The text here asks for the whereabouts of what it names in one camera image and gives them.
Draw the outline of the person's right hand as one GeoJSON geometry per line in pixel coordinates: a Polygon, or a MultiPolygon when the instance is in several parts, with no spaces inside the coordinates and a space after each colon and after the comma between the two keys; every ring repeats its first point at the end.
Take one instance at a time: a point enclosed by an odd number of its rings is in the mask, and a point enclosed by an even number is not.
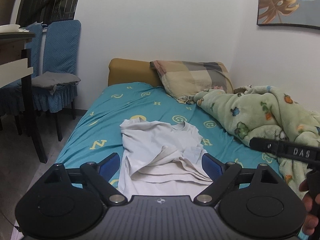
{"type": "Polygon", "coordinates": [[[302,202],[305,206],[305,209],[307,211],[307,215],[304,221],[304,224],[302,226],[302,232],[305,235],[311,236],[314,231],[316,226],[318,225],[319,219],[315,216],[311,214],[311,210],[313,208],[313,205],[316,203],[317,205],[320,204],[320,198],[319,198],[319,194],[317,194],[316,198],[315,198],[315,202],[313,201],[313,199],[310,196],[309,193],[309,187],[308,187],[308,183],[306,180],[304,180],[300,186],[299,186],[299,191],[300,192],[306,192],[306,194],[304,195],[302,202]]]}

